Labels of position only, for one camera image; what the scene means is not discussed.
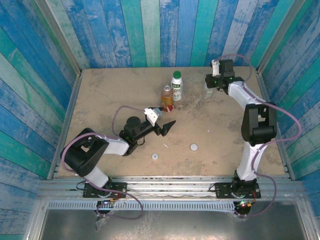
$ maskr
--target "wood panel wall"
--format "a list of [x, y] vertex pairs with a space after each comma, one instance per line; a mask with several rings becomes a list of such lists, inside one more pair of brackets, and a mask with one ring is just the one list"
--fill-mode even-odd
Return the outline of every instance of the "wood panel wall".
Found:
[[23, 239], [75, 79], [35, 0], [0, 0], [0, 239]]
[[[262, 73], [271, 101], [300, 121], [302, 134], [285, 142], [294, 176], [305, 183], [320, 216], [320, 1], [306, 0]], [[298, 127], [278, 113], [284, 138]]]
[[257, 66], [293, 1], [47, 0], [81, 69]]

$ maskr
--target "purple cable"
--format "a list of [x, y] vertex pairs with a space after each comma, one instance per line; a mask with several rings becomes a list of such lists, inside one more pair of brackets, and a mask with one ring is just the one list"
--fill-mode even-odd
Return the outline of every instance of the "purple cable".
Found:
[[[88, 137], [88, 136], [98, 136], [98, 137], [101, 137], [101, 138], [114, 138], [113, 136], [106, 136], [106, 135], [103, 135], [103, 134], [100, 134], [100, 133], [96, 133], [96, 132], [89, 132], [89, 133], [85, 133], [85, 134], [82, 134], [80, 136], [77, 136], [75, 139], [73, 139], [66, 147], [65, 149], [63, 150], [62, 152], [62, 156], [61, 156], [61, 165], [63, 167], [64, 170], [70, 172], [70, 173], [76, 173], [75, 171], [73, 171], [72, 169], [69, 169], [66, 167], [66, 163], [65, 163], [65, 157], [66, 157], [66, 153], [67, 151], [69, 150], [69, 148], [75, 143], [77, 142], [78, 140], [82, 139], [82, 138], [85, 138], [85, 137]], [[101, 214], [99, 213], [99, 208], [102, 205], [98, 206], [97, 209], [96, 209], [96, 213], [97, 214], [101, 214], [102, 216], [110, 216], [110, 217], [115, 217], [115, 218], [119, 218], [119, 219], [125, 219], [125, 220], [136, 220], [136, 219], [139, 219], [142, 217], [143, 215], [143, 212], [144, 212], [144, 206], [142, 205], [142, 203], [135, 197], [133, 196], [132, 194], [130, 193], [127, 193], [127, 192], [123, 192], [123, 191], [118, 191], [118, 190], [113, 190], [113, 189], [104, 189], [104, 188], [101, 188], [101, 187], [98, 187], [96, 185], [94, 185], [93, 183], [89, 182], [86, 178], [83, 177], [84, 180], [86, 180], [91, 186], [93, 186], [94, 188], [98, 189], [98, 190], [101, 190], [101, 191], [104, 191], [104, 192], [111, 192], [111, 193], [117, 193], [117, 194], [124, 194], [124, 195], [128, 195], [130, 196], [131, 198], [133, 198], [134, 200], [136, 200], [138, 202], [138, 204], [140, 205], [141, 207], [141, 211], [140, 211], [140, 214], [138, 216], [135, 216], [135, 217], [126, 217], [126, 216], [118, 216], [118, 215], [111, 215], [111, 214]]]
[[243, 59], [246, 60], [246, 61], [248, 62], [248, 64], [250, 65], [250, 74], [249, 74], [248, 78], [247, 78], [246, 80], [244, 80], [244, 82], [242, 83], [242, 88], [243, 88], [243, 90], [244, 90], [250, 97], [254, 98], [257, 102], [259, 102], [259, 103], [261, 103], [261, 104], [264, 104], [264, 105], [266, 105], [266, 106], [268, 106], [268, 107], [270, 107], [270, 108], [276, 109], [276, 110], [278, 110], [278, 111], [280, 111], [280, 112], [283, 112], [284, 114], [288, 115], [290, 118], [293, 119], [293, 121], [294, 121], [294, 122], [297, 124], [297, 126], [298, 126], [298, 133], [297, 133], [295, 136], [292, 136], [292, 137], [289, 137], [289, 138], [285, 138], [285, 139], [271, 140], [271, 141], [263, 144], [261, 147], [259, 147], [258, 151], [257, 151], [257, 152], [255, 153], [255, 155], [253, 156], [252, 163], [251, 163], [251, 170], [252, 170], [252, 171], [254, 172], [254, 174], [256, 174], [257, 176], [263, 177], [263, 178], [268, 178], [268, 179], [270, 179], [270, 180], [273, 182], [273, 185], [274, 185], [273, 198], [272, 198], [271, 202], [269, 203], [269, 205], [268, 205], [265, 209], [263, 209], [262, 211], [260, 211], [260, 212], [257, 212], [257, 213], [254, 213], [254, 214], [250, 214], [250, 215], [242, 215], [242, 214], [239, 214], [236, 210], [234, 210], [234, 212], [235, 212], [239, 217], [242, 217], [242, 218], [245, 218], [246, 216], [248, 216], [248, 217], [255, 217], [255, 216], [258, 216], [258, 215], [264, 213], [265, 211], [267, 211], [267, 210], [271, 207], [271, 205], [275, 202], [276, 196], [277, 196], [277, 184], [276, 184], [276, 181], [275, 181], [271, 176], [264, 175], [264, 174], [260, 174], [260, 173], [257, 173], [257, 172], [255, 171], [254, 164], [255, 164], [255, 161], [256, 161], [256, 159], [257, 159], [260, 151], [261, 151], [264, 147], [268, 146], [269, 144], [277, 143], [277, 142], [291, 141], [291, 140], [294, 140], [294, 139], [298, 138], [298, 137], [300, 136], [300, 134], [302, 133], [302, 127], [301, 127], [300, 122], [299, 122], [299, 121], [295, 118], [295, 116], [293, 116], [290, 112], [282, 109], [281, 107], [275, 106], [275, 105], [270, 104], [270, 103], [267, 103], [267, 102], [265, 102], [265, 101], [261, 101], [260, 99], [256, 98], [256, 97], [247, 89], [247, 87], [246, 87], [246, 86], [247, 86], [247, 85], [246, 85], [246, 81], [247, 81], [248, 79], [250, 79], [250, 77], [252, 76], [252, 72], [253, 72], [254, 67], [252, 66], [250, 60], [249, 60], [246, 56], [243, 56], [243, 55], [241, 55], [241, 54], [232, 53], [232, 54], [222, 55], [222, 56], [218, 57], [217, 59], [215, 59], [214, 61], [216, 62], [216, 61], [218, 61], [218, 60], [220, 60], [220, 59], [222, 59], [222, 58], [230, 57], [230, 56], [237, 56], [237, 57], [243, 58]]
[[119, 107], [117, 109], [117, 111], [115, 111], [115, 114], [114, 114], [113, 119], [112, 119], [112, 132], [117, 137], [119, 137], [119, 135], [115, 132], [115, 121], [116, 121], [116, 117], [117, 117], [120, 109], [122, 109], [122, 108], [132, 109], [132, 110], [136, 110], [138, 112], [144, 112], [145, 111], [145, 110], [142, 110], [142, 109], [138, 109], [138, 108], [135, 108], [135, 107], [132, 107], [132, 106], [126, 106], [126, 105], [122, 105], [121, 107]]

